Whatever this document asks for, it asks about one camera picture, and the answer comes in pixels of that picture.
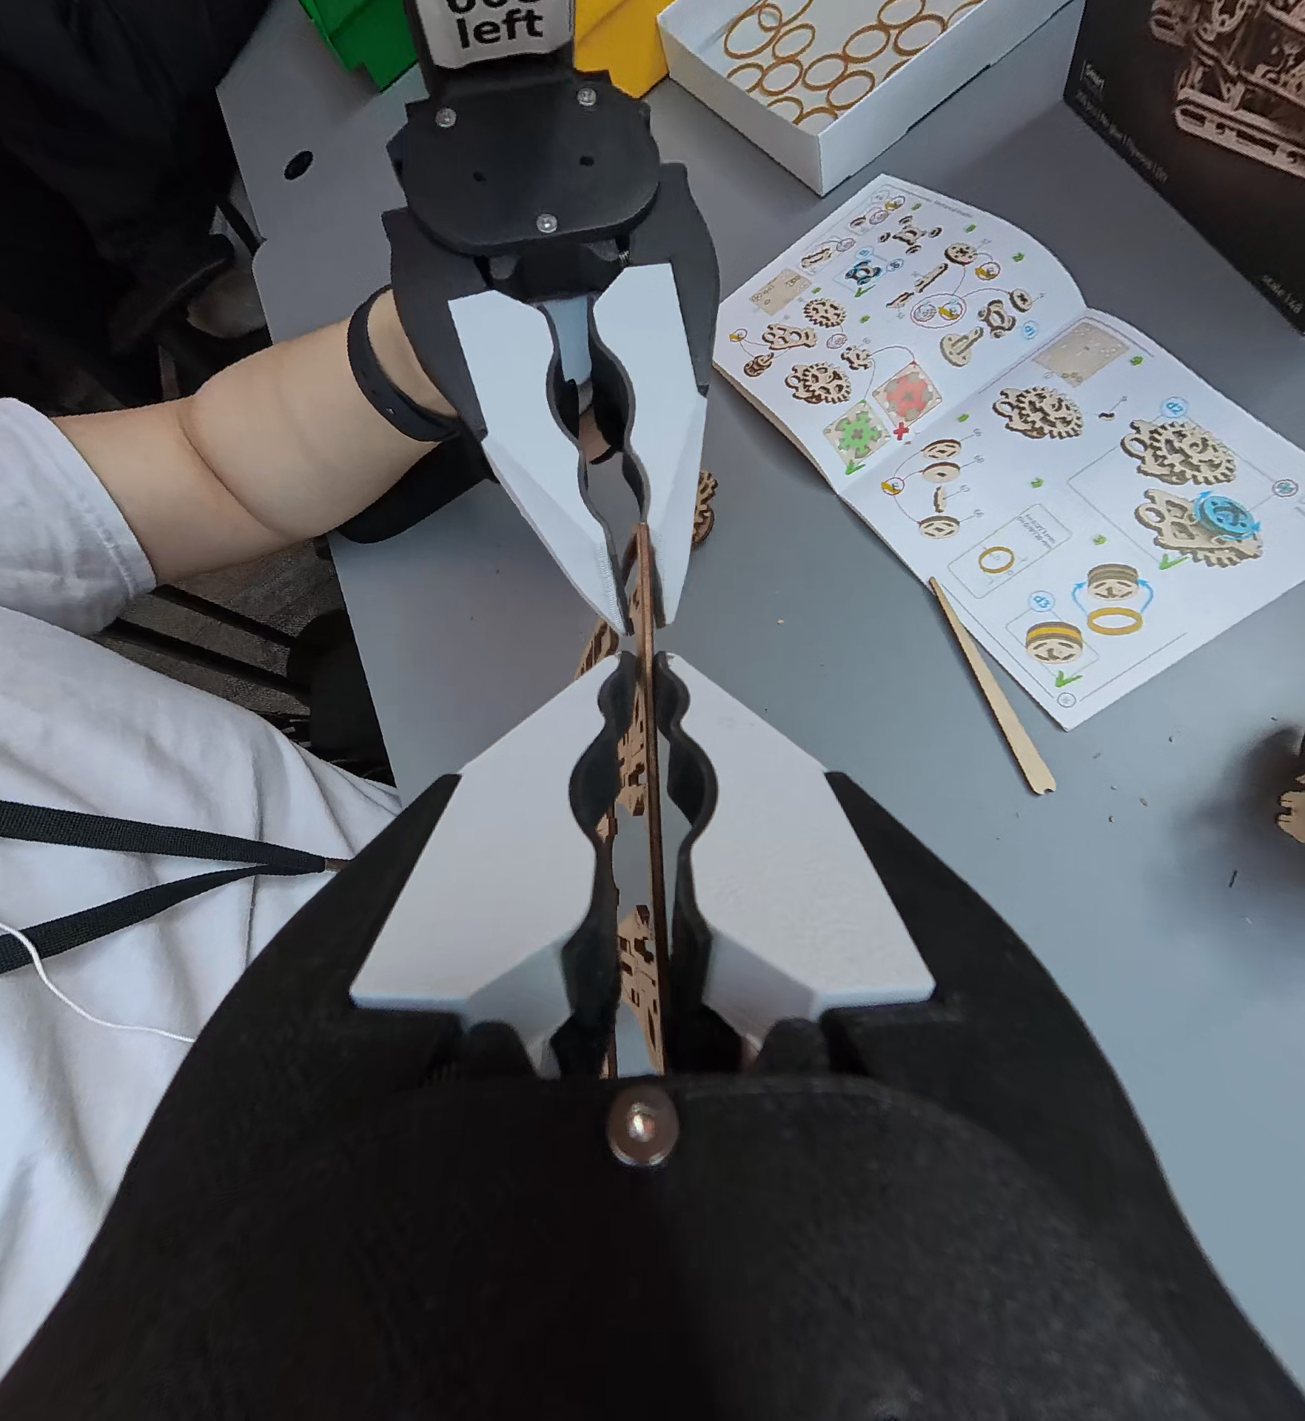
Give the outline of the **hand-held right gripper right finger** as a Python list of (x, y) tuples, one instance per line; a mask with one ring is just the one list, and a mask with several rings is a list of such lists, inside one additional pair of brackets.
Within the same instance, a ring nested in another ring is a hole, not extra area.
[(826, 768), (678, 654), (656, 660), (678, 849), (666, 1062), (734, 1070), (742, 1040), (936, 981)]

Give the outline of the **black office chair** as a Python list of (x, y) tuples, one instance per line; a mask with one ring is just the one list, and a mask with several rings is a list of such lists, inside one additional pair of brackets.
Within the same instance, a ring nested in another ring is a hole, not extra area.
[(215, 231), (236, 155), (216, 94), (267, 3), (0, 1), (0, 318), (126, 405), (271, 340), (200, 315), (237, 273)]

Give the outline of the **yellow box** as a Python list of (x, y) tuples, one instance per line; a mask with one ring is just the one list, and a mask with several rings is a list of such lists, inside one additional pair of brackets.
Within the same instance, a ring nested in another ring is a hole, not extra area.
[(672, 1), (577, 1), (576, 66), (607, 71), (632, 97), (644, 97), (668, 75), (660, 14)]

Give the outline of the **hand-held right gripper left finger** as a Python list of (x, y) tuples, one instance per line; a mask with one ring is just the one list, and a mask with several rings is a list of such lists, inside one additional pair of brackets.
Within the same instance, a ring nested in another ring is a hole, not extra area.
[(504, 1021), (597, 1076), (622, 997), (612, 843), (626, 657), (612, 654), (461, 772), (351, 996)]

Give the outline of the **thin wooden stick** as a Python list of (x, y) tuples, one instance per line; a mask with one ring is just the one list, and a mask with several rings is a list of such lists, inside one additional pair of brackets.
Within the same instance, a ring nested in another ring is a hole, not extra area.
[(958, 641), (967, 666), (970, 666), (980, 686), (981, 697), (992, 718), (996, 720), (1001, 735), (1017, 760), (1017, 766), (1021, 771), (1029, 789), (1039, 796), (1055, 792), (1057, 781), (1052, 775), (1052, 771), (1024, 729), (1012, 703), (1002, 691), (974, 638), (964, 627), (964, 623), (955, 611), (949, 596), (934, 577), (928, 578), (928, 586), (946, 615), (946, 621), (955, 639)]

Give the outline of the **person's left forearm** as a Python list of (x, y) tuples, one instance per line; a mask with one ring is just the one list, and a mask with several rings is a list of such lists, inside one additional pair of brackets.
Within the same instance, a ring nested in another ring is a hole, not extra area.
[(233, 364), (193, 396), (57, 426), (114, 498), (159, 583), (327, 534), (434, 448), (369, 402), (339, 324)]

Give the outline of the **black chair base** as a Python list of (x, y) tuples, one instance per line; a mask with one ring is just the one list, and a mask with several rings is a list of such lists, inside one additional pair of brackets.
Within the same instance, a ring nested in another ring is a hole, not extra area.
[(252, 664), (126, 617), (114, 620), (103, 635), (125, 646), (165, 654), (185, 666), (199, 666), (301, 701), (301, 713), (268, 713), (267, 719), (320, 759), (363, 778), (395, 786), (376, 704), (347, 611), (323, 612), (301, 632), (289, 633), (175, 584), (159, 586), (156, 595), (171, 605), (283, 649), (285, 666), (277, 670)]

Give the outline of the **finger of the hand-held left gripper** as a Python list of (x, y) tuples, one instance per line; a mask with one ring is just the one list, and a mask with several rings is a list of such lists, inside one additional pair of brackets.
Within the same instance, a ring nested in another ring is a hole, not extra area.
[(489, 463), (576, 590), (609, 626), (629, 633), (610, 532), (586, 498), (585, 456), (555, 408), (557, 343), (548, 315), (493, 290), (456, 297), (449, 310)]
[(631, 265), (594, 305), (594, 343), (626, 396), (625, 450), (643, 479), (659, 617), (675, 621), (697, 519), (708, 399), (697, 386), (674, 268)]

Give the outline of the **black wristband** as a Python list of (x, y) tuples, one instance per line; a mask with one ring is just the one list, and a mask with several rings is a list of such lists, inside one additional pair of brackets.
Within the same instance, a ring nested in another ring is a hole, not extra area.
[(388, 291), (390, 285), (370, 294), (347, 324), (347, 355), (356, 381), (367, 402), (401, 435), (427, 444), (452, 439), (461, 432), (458, 417), (440, 414), (413, 399), (378, 361), (370, 336), (370, 312), (378, 297)]

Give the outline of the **white cardboard box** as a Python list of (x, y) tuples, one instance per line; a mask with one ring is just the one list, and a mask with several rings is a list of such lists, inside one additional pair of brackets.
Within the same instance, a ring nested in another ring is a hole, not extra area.
[(754, 1), (678, 1), (660, 14), (669, 74), (731, 127), (825, 195), (1054, 16), (1060, 1), (978, 1), (980, 7), (822, 131), (794, 125), (733, 85), (706, 47)]

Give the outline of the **thin white thread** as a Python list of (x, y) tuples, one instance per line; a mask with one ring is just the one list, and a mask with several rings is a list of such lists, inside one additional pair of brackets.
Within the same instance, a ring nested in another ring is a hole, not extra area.
[(43, 984), (61, 1003), (64, 1003), (71, 1012), (74, 1012), (74, 1014), (76, 1014), (77, 1017), (80, 1017), (82, 1019), (91, 1021), (91, 1022), (94, 1022), (94, 1024), (98, 1025), (98, 1027), (110, 1028), (110, 1030), (114, 1030), (114, 1031), (126, 1031), (126, 1033), (144, 1034), (144, 1036), (150, 1036), (150, 1037), (168, 1039), (168, 1040), (172, 1040), (172, 1042), (177, 1042), (177, 1043), (182, 1043), (184, 1046), (191, 1046), (191, 1045), (197, 1040), (197, 1037), (194, 1037), (194, 1036), (187, 1036), (187, 1034), (182, 1034), (182, 1033), (171, 1031), (171, 1030), (166, 1030), (166, 1028), (163, 1028), (163, 1027), (134, 1024), (134, 1022), (122, 1022), (122, 1021), (111, 1021), (111, 1019), (108, 1019), (108, 1018), (104, 1018), (104, 1017), (100, 1017), (100, 1015), (92, 1014), (91, 1011), (88, 1011), (86, 1008), (83, 1008), (82, 1005), (79, 1005), (76, 1000), (73, 1000), (70, 996), (67, 996), (67, 994), (54, 982), (54, 979), (51, 978), (49, 972), (46, 971), (46, 966), (45, 966), (45, 962), (43, 962), (43, 957), (42, 957), (42, 953), (40, 953), (37, 944), (33, 941), (33, 938), (32, 938), (27, 932), (23, 932), (21, 929), (18, 929), (18, 928), (15, 928), (15, 926), (3, 922), (3, 920), (0, 920), (0, 931), (2, 931), (5, 935), (9, 935), (11, 938), (14, 938), (17, 942), (20, 942), (20, 944), (24, 947), (24, 950), (27, 951), (27, 954), (29, 954), (33, 966), (36, 968), (36, 972), (37, 972), (39, 979), (42, 981), (42, 984)]

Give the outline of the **open instruction booklet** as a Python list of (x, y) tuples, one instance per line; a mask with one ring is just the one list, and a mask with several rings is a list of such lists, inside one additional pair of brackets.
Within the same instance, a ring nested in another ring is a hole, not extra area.
[(714, 361), (1067, 731), (1305, 580), (1305, 453), (927, 188), (727, 296)]

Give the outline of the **laser-cut wooden parts sheet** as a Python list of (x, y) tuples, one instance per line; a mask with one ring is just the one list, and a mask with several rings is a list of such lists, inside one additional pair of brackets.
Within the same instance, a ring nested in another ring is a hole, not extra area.
[(637, 584), (628, 599), (628, 617), (637, 638), (638, 679), (632, 722), (620, 743), (622, 789), (617, 806), (641, 818), (650, 860), (650, 900), (640, 903), (619, 926), (623, 1003), (638, 1018), (656, 1074), (666, 1070), (663, 1006), (668, 972), (668, 913), (662, 830), (662, 759), (656, 715), (656, 627), (653, 606), (654, 556), (651, 532), (643, 521), (635, 525), (626, 547), (623, 577), (635, 572)]

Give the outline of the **green box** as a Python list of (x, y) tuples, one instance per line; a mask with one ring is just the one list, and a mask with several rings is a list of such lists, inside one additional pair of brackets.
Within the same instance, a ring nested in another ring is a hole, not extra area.
[(364, 71), (378, 91), (409, 72), (421, 77), (407, 3), (301, 1), (329, 50), (348, 72)]

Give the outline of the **black model kit box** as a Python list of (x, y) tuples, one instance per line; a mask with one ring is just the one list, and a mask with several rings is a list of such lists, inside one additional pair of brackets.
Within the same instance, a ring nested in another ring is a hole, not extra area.
[(1305, 333), (1305, 1), (1088, 1), (1064, 100)]

